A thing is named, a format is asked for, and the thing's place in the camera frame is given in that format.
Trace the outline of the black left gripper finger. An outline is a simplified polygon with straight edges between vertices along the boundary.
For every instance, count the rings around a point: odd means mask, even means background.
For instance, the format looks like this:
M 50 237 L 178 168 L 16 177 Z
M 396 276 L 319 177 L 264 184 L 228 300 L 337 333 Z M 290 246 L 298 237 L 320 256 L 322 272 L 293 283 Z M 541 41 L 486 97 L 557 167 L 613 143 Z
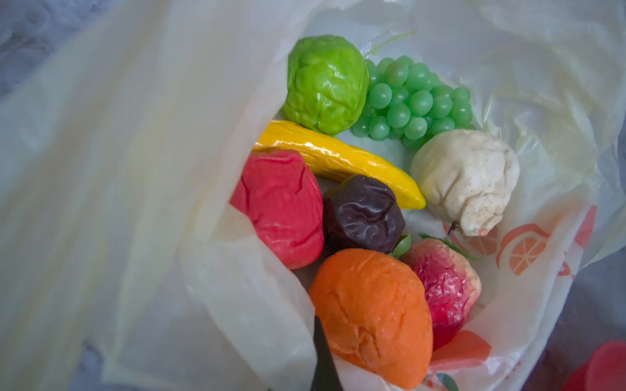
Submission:
M 313 341 L 316 347 L 317 364 L 311 391 L 343 391 L 324 329 L 318 317 L 315 317 Z

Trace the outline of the cream white toy fruit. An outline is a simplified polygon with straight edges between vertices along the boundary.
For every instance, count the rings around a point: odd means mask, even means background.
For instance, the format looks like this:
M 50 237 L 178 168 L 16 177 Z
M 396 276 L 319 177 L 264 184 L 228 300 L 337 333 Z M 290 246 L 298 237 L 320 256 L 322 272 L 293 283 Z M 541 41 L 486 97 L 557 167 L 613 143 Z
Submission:
M 515 151 L 479 130 L 433 137 L 412 159 L 409 174 L 426 206 L 465 236 L 486 236 L 503 218 L 520 176 Z

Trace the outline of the red flower-shaped plate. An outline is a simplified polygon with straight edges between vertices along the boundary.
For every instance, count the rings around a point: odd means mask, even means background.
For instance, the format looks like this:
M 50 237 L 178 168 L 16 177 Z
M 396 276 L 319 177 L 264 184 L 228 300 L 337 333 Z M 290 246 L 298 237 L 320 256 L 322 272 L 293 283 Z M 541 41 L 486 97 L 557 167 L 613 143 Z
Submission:
M 626 391 L 625 342 L 611 340 L 600 345 L 589 361 L 578 368 L 562 391 Z

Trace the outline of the yellow plastic fruit-print bag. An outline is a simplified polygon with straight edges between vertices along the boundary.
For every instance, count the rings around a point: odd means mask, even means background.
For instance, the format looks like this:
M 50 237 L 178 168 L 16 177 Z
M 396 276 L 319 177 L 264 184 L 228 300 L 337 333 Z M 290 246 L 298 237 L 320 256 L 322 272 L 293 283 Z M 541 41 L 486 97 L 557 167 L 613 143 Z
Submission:
M 228 201 L 302 36 L 409 55 L 518 154 L 466 330 L 427 389 L 519 390 L 577 272 L 625 244 L 622 1 L 124 1 L 1 104 L 1 387 L 305 390 L 314 310 Z

